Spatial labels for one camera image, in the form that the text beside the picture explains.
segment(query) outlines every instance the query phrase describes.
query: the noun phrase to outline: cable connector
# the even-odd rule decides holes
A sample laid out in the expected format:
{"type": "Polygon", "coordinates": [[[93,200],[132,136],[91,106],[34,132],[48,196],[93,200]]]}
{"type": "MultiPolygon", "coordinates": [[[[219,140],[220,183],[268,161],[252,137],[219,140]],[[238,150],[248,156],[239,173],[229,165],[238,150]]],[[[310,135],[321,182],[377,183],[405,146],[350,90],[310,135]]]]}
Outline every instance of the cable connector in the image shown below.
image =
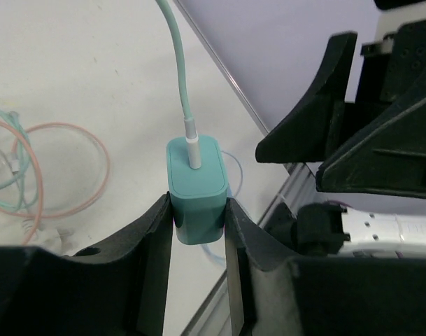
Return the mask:
{"type": "Polygon", "coordinates": [[[198,169],[201,167],[201,155],[199,146],[199,136],[196,131],[194,118],[184,119],[185,121],[185,136],[187,144],[187,154],[190,159],[190,167],[198,169]]]}
{"type": "Polygon", "coordinates": [[[12,174],[15,175],[20,171],[20,160],[18,159],[17,153],[12,152],[6,155],[8,158],[10,170],[12,174]]]}
{"type": "Polygon", "coordinates": [[[188,245],[215,242],[223,233],[229,185],[219,143],[206,135],[196,139],[181,136],[170,140],[166,158],[178,239],[188,245]],[[200,164],[200,149],[201,168],[193,169],[200,164]]]}
{"type": "Polygon", "coordinates": [[[196,136],[194,139],[186,138],[187,144],[187,156],[190,159],[190,167],[198,169],[201,167],[201,154],[199,137],[196,136]]]}

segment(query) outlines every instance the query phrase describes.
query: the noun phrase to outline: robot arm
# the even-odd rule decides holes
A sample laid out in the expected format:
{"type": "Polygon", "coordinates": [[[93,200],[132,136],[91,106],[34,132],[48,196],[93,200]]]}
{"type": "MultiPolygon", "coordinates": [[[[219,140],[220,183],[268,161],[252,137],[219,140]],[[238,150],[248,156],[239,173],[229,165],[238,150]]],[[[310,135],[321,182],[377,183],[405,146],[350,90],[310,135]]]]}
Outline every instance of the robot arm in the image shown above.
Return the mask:
{"type": "MultiPolygon", "coordinates": [[[[258,146],[257,159],[324,160],[323,189],[426,197],[426,49],[413,44],[426,43],[426,1],[376,4],[390,11],[379,22],[379,41],[362,51],[356,102],[343,100],[355,36],[340,34],[301,103],[258,146]],[[413,59],[400,58],[404,49],[413,59]],[[395,57],[406,61],[398,66],[395,57]],[[298,132],[318,114],[321,124],[298,132]],[[389,132],[413,131],[413,122],[421,132],[396,137],[403,140],[398,150],[389,132]],[[359,164],[347,160],[354,157],[359,164]],[[395,160],[397,170],[383,170],[395,160]],[[382,179],[370,179],[374,171],[382,179]],[[402,185],[404,172],[413,178],[402,185]]],[[[74,257],[0,247],[0,335],[161,335],[172,218],[163,195],[141,218],[74,257]]],[[[228,199],[225,248],[233,335],[426,335],[425,259],[344,258],[426,255],[426,218],[310,204],[263,230],[228,199]]]]}

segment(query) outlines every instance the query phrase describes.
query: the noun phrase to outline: mint green cable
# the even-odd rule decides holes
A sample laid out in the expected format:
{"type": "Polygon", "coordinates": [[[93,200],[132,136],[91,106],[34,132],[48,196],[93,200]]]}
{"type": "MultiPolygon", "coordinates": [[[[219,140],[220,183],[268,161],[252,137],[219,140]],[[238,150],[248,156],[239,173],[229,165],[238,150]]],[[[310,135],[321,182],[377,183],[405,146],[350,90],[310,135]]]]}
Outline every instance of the mint green cable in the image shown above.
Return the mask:
{"type": "MultiPolygon", "coordinates": [[[[20,134],[29,143],[29,137],[18,120],[18,114],[6,113],[0,109],[0,118],[3,119],[8,125],[19,131],[20,134]]],[[[30,160],[29,156],[27,154],[24,154],[23,145],[20,143],[17,146],[16,155],[20,163],[20,170],[15,175],[13,175],[12,178],[8,179],[7,181],[4,181],[3,183],[0,183],[0,190],[7,188],[8,186],[11,186],[14,183],[16,183],[18,186],[20,194],[16,204],[12,205],[0,199],[0,207],[10,212],[16,212],[21,209],[28,209],[30,206],[34,205],[34,203],[38,199],[38,193],[36,191],[36,194],[31,202],[24,202],[24,175],[29,167],[30,160]]]]}
{"type": "Polygon", "coordinates": [[[178,92],[182,103],[183,115],[186,120],[192,119],[190,103],[187,98],[186,88],[186,70],[185,70],[185,55],[183,53],[182,38],[180,30],[178,29],[177,21],[170,5],[166,0],[155,0],[162,10],[164,18],[166,19],[169,30],[171,31],[173,48],[176,52],[177,74],[178,74],[178,92]]]}

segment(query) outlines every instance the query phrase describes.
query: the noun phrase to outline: charging cable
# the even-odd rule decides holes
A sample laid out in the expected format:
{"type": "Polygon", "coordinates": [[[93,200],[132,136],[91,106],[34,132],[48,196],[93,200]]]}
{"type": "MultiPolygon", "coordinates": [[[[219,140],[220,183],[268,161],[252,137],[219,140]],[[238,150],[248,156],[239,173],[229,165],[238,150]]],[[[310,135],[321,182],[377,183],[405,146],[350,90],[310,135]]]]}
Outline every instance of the charging cable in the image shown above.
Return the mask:
{"type": "Polygon", "coordinates": [[[241,193],[242,190],[242,185],[243,185],[243,168],[242,168],[242,164],[239,162],[238,158],[236,156],[234,156],[233,154],[226,152],[225,150],[221,151],[222,154],[228,155],[230,156],[231,159],[233,159],[239,168],[239,174],[240,174],[240,178],[239,178],[239,184],[238,184],[238,188],[236,189],[236,192],[234,193],[234,195],[232,195],[233,198],[237,198],[239,196],[239,194],[241,193]]]}
{"type": "Polygon", "coordinates": [[[173,48],[176,53],[178,93],[180,95],[180,101],[184,115],[187,153],[191,168],[198,169],[201,167],[199,135],[196,131],[194,117],[192,116],[190,103],[187,98],[185,55],[183,52],[180,30],[178,29],[176,18],[174,17],[168,2],[166,0],[156,0],[156,2],[160,10],[163,12],[164,18],[166,19],[169,30],[171,32],[173,48]]]}
{"type": "Polygon", "coordinates": [[[23,244],[26,245],[34,236],[42,219],[45,219],[45,218],[57,219],[57,218],[71,216],[88,208],[95,201],[97,201],[99,197],[102,195],[102,193],[104,192],[107,181],[108,181],[108,177],[110,176],[111,160],[110,160],[110,156],[108,154],[107,148],[102,143],[102,141],[83,127],[68,124],[65,122],[49,122],[49,123],[31,127],[29,129],[23,129],[22,126],[20,125],[17,113],[7,114],[0,109],[0,117],[4,121],[4,122],[0,121],[0,127],[8,130],[15,137],[15,140],[10,152],[11,160],[9,162],[10,168],[13,173],[13,177],[3,183],[0,183],[0,190],[13,185],[14,183],[17,184],[17,187],[19,190],[18,201],[15,204],[9,204],[0,199],[0,212],[11,215],[11,216],[28,218],[28,219],[34,220],[30,230],[28,230],[26,237],[24,238],[24,241],[23,241],[23,244]],[[44,210],[43,209],[43,203],[44,203],[43,176],[41,173],[41,169],[40,169],[40,165],[38,163],[37,157],[29,142],[28,133],[35,132],[37,130],[44,130],[47,128],[56,128],[56,127],[69,128],[77,132],[83,133],[85,136],[91,138],[93,142],[95,142],[95,144],[98,145],[98,147],[100,147],[100,149],[105,155],[106,173],[101,182],[101,185],[98,187],[96,192],[87,200],[85,200],[83,203],[66,211],[45,215],[43,214],[43,210],[44,210]],[[24,178],[25,178],[25,173],[28,167],[30,166],[34,168],[34,175],[36,177],[36,194],[34,195],[34,198],[32,201],[27,202],[24,197],[24,178]],[[31,213],[29,209],[34,205],[36,205],[36,212],[31,213]]]}
{"type": "MultiPolygon", "coordinates": [[[[8,158],[9,155],[5,154],[0,149],[0,180],[7,181],[9,178],[13,176],[13,174],[16,174],[18,171],[18,167],[15,167],[12,164],[12,160],[8,158]]],[[[10,199],[17,196],[17,194],[20,191],[20,182],[19,180],[15,183],[16,188],[10,188],[6,187],[2,189],[3,194],[5,197],[10,197],[10,199]]],[[[0,227],[0,242],[4,244],[12,244],[16,243],[17,234],[20,233],[18,230],[13,230],[14,227],[12,226],[12,222],[4,223],[8,224],[8,227],[0,227]]],[[[20,226],[18,229],[21,229],[22,234],[25,235],[32,229],[33,226],[33,220],[31,219],[25,219],[20,223],[20,226]]],[[[55,227],[46,227],[43,225],[43,223],[40,224],[40,227],[35,231],[34,235],[32,236],[30,243],[34,245],[39,245],[43,248],[45,248],[48,251],[51,251],[57,255],[60,255],[62,253],[62,245],[63,241],[66,238],[66,232],[72,233],[68,229],[60,229],[55,227]]]]}

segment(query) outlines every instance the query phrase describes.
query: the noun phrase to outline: charger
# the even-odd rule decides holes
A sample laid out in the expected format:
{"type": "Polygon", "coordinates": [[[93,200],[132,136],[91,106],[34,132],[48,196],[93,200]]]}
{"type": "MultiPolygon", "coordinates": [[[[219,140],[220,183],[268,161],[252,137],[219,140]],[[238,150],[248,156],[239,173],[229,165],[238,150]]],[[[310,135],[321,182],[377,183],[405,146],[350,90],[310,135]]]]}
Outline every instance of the charger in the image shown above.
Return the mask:
{"type": "Polygon", "coordinates": [[[177,238],[187,245],[207,244],[221,238],[229,188],[218,142],[200,135],[201,166],[193,169],[185,137],[166,147],[169,193],[177,238]]]}

